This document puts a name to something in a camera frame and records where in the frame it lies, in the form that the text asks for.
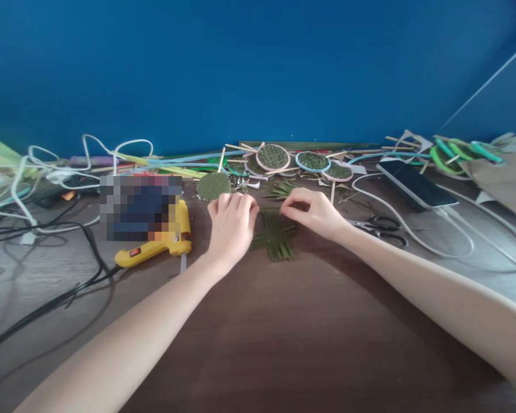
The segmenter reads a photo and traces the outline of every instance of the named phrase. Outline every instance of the black scissors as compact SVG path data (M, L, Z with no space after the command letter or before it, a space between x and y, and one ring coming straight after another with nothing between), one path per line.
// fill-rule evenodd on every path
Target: black scissors
M393 238L395 240L398 240L400 242L400 245L396 246L398 248L407 248L407 246L409 246L409 242L406 238L392 233L394 231L397 231L398 229L401 229L400 222L393 218L381 215L374 215L371 218L369 218L367 222L353 221L348 219L346 221L348 221L354 227L363 229L364 231L368 232L369 234L375 236L378 239Z

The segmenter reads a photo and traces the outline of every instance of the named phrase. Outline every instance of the hand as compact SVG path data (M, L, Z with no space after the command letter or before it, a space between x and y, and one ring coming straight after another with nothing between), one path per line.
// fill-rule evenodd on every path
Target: hand
M248 251L260 207L250 195L223 193L208 205L212 235L207 255L225 266L226 273Z
M308 211L292 207L295 202L308 204ZM293 189L281 206L281 213L305 225L322 237L337 243L347 236L345 229L354 229L331 205L323 192L310 191L306 188Z

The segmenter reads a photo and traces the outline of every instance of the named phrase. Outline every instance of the blue wall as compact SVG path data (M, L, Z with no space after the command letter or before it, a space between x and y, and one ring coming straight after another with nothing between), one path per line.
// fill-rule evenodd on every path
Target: blue wall
M431 135L515 51L516 0L0 0L0 139L67 156L82 133L172 154ZM443 133L509 130L516 61Z

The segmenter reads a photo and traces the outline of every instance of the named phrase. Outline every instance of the phone screen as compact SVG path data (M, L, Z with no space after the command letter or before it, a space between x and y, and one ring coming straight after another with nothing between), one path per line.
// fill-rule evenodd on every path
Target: phone screen
M422 207L435 208L459 203L454 196L403 161L379 162L377 168Z

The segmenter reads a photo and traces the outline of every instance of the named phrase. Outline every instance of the forearm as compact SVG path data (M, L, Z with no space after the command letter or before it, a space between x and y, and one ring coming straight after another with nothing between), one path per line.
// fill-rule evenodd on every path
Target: forearm
M516 386L516 303L354 228L338 241Z
M75 353L16 412L120 410L201 299L228 271L200 257Z

